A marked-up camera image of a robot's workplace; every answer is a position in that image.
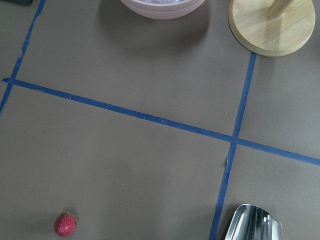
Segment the red strawberry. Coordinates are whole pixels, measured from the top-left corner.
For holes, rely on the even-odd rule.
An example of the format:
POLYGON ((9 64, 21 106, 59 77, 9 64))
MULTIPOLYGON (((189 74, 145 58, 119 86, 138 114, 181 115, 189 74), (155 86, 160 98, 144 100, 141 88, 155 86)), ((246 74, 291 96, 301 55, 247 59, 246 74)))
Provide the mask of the red strawberry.
POLYGON ((63 213, 54 222, 54 232, 60 237, 68 237, 75 231, 78 222, 76 216, 70 213, 63 213))

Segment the pink bowl with ice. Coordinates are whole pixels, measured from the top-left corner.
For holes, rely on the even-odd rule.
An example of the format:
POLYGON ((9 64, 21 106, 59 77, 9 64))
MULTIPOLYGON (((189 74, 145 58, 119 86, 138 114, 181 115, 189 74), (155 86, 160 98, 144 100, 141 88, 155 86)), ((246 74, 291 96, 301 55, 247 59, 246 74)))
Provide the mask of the pink bowl with ice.
POLYGON ((205 0, 121 0, 133 12, 154 20, 173 20, 183 17, 205 0))

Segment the steel scoop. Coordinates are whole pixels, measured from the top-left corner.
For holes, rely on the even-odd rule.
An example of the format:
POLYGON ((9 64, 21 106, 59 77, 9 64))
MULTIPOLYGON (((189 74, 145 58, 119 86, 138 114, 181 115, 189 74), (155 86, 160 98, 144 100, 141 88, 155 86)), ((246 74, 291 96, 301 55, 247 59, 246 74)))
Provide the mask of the steel scoop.
POLYGON ((234 212, 225 240, 282 240, 281 223, 266 210, 242 204, 234 212))

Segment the round wooden stand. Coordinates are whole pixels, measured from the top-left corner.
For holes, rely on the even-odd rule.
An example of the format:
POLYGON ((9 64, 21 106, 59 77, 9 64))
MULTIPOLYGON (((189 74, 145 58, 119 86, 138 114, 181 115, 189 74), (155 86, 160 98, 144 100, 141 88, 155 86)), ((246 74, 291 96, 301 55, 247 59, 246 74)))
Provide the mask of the round wooden stand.
POLYGON ((228 24, 246 49, 267 57, 290 55, 310 39, 316 23, 311 0, 232 0, 228 24))

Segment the grey folded cloth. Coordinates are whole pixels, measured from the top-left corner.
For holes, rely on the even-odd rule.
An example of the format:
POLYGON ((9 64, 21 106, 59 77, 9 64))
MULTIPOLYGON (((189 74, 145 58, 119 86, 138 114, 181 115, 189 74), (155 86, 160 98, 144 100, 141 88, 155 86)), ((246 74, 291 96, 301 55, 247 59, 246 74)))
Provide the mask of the grey folded cloth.
POLYGON ((10 0, 11 2, 23 5, 30 5, 33 3, 33 0, 10 0))

